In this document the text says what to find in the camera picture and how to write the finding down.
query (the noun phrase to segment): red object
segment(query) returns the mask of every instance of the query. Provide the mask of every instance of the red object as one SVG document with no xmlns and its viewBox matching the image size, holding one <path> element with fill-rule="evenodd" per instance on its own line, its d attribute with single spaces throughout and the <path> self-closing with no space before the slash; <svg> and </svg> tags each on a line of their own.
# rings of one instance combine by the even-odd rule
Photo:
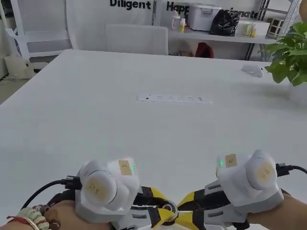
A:
<svg viewBox="0 0 307 230">
<path fill-rule="evenodd" d="M 214 58 L 213 50 L 207 43 L 199 42 L 195 53 L 196 58 Z"/>
<path fill-rule="evenodd" d="M 26 221 L 24 218 L 22 217 L 7 217 L 6 219 L 11 219 L 8 223 L 10 222 L 13 222 L 13 221 L 17 221 L 19 223 L 22 223 L 22 224 L 26 224 L 26 225 L 30 225 L 28 223 L 28 221 Z"/>
</svg>

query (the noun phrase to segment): black bag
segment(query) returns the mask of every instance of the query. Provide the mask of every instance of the black bag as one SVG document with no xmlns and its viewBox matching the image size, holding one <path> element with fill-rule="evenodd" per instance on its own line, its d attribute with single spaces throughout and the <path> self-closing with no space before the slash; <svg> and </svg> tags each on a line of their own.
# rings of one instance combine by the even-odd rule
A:
<svg viewBox="0 0 307 230">
<path fill-rule="evenodd" d="M 219 10 L 212 21 L 209 34 L 235 36 L 239 19 L 240 16 L 238 13 L 229 13 L 225 10 Z"/>
</svg>

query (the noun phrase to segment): small box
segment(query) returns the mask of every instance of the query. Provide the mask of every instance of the small box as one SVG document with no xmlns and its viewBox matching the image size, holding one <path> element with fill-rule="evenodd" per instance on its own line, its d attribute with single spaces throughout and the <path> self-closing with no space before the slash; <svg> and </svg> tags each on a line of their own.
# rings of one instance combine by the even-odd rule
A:
<svg viewBox="0 0 307 230">
<path fill-rule="evenodd" d="M 268 35 L 277 37 L 282 29 L 284 19 L 271 18 L 271 24 L 269 27 Z"/>
<path fill-rule="evenodd" d="M 192 30 L 209 31 L 212 21 L 222 8 L 214 5 L 194 3 L 189 8 L 189 26 Z"/>
<path fill-rule="evenodd" d="M 270 27 L 270 23 L 267 22 L 263 22 L 263 21 L 258 21 L 258 20 L 253 20 L 253 19 L 240 19 L 239 20 L 239 24 L 238 27 L 236 29 L 236 34 L 239 35 L 243 35 L 246 27 L 251 24 L 255 24 L 256 25 L 256 35 L 262 35 L 262 36 L 266 36 L 268 33 L 268 29 Z"/>
</svg>

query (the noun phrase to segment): white storage box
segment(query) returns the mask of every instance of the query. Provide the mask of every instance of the white storage box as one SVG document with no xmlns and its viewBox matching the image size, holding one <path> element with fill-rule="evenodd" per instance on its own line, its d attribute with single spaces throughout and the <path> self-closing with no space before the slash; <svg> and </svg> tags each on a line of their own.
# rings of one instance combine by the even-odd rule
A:
<svg viewBox="0 0 307 230">
<path fill-rule="evenodd" d="M 238 35 L 243 35 L 246 27 L 249 24 L 255 24 L 256 25 L 256 35 L 262 35 L 266 36 L 268 29 L 270 27 L 270 23 L 263 22 L 263 21 L 258 21 L 258 20 L 251 20 L 251 19 L 241 19 L 239 20 L 238 27 L 236 29 L 236 34 Z"/>
<path fill-rule="evenodd" d="M 189 26 L 192 30 L 209 31 L 219 6 L 195 3 L 189 8 Z"/>
</svg>

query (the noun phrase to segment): label sticker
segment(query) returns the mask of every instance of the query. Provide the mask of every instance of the label sticker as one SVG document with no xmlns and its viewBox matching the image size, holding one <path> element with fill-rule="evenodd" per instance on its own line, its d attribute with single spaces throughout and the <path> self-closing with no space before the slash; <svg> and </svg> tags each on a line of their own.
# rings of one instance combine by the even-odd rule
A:
<svg viewBox="0 0 307 230">
<path fill-rule="evenodd" d="M 119 160 L 118 163 L 119 163 L 120 172 L 123 176 L 132 176 L 132 171 L 130 168 L 129 161 Z"/>
<path fill-rule="evenodd" d="M 226 168 L 235 167 L 237 165 L 236 155 L 230 154 L 230 155 L 225 156 L 225 165 L 226 165 Z"/>
<path fill-rule="evenodd" d="M 265 162 L 256 170 L 256 177 L 261 184 L 265 184 L 272 177 L 274 170 L 272 164 Z"/>
<path fill-rule="evenodd" d="M 86 183 L 85 189 L 97 200 L 99 200 L 100 202 L 104 202 L 105 197 L 107 195 L 107 190 L 97 178 L 90 178 Z"/>
</svg>

